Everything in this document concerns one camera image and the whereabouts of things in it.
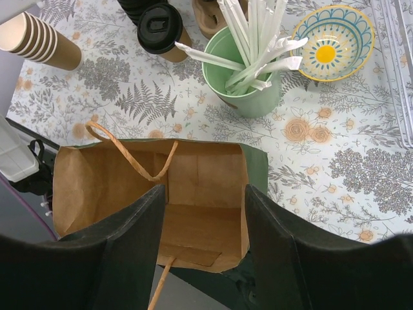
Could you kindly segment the green paper bag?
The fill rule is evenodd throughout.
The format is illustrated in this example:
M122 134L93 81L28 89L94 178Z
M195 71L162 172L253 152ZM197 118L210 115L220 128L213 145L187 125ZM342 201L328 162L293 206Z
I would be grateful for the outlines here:
M247 185L268 188L266 152L242 143L118 139L91 121L97 143L55 158L54 227L63 240L121 223L98 272L93 309L150 309L156 265L232 309L252 308Z

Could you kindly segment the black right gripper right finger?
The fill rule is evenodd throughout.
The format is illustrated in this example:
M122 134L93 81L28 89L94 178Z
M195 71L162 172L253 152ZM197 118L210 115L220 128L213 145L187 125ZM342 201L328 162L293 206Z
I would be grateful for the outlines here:
M412 236L365 244L280 207L253 185L245 211L261 309L411 309Z

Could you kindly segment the brown paper coffee cup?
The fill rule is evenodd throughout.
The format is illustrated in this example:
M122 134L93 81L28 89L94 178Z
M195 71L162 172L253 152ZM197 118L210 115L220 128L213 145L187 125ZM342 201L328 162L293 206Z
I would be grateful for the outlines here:
M192 40L188 35L185 27L183 27L181 36L177 40L177 42L188 47L192 47ZM175 43L172 43L172 45L168 47L166 51L160 53L159 56L172 63L180 63L188 57L188 55L183 50L180 50L178 47L176 47Z

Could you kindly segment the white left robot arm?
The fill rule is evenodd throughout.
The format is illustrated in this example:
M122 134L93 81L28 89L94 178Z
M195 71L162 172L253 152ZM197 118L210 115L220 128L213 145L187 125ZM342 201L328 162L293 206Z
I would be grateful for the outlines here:
M17 183L39 171L38 160L18 133L1 116L1 174Z

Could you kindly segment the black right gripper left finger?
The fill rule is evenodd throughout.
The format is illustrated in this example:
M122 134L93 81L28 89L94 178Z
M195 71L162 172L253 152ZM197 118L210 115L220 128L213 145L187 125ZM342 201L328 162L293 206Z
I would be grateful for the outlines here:
M2 309L146 309L165 213L156 185L56 242L1 237Z

